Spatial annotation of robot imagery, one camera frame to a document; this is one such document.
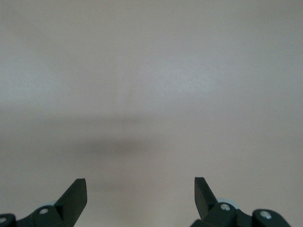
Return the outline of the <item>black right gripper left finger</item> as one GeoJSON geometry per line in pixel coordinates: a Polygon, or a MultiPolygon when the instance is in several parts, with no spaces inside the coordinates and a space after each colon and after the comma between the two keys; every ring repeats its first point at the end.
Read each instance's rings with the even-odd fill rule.
{"type": "Polygon", "coordinates": [[[86,205],[86,180],[76,179],[54,204],[41,206],[25,218],[0,214],[0,227],[74,227],[86,205]]]}

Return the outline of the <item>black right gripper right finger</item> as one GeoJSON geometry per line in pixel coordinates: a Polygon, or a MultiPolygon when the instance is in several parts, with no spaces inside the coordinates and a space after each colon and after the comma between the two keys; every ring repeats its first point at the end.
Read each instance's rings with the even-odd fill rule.
{"type": "Polygon", "coordinates": [[[195,178],[195,204],[200,219],[190,227],[290,227],[277,212],[254,210],[247,215],[229,202],[219,202],[205,178],[195,178]]]}

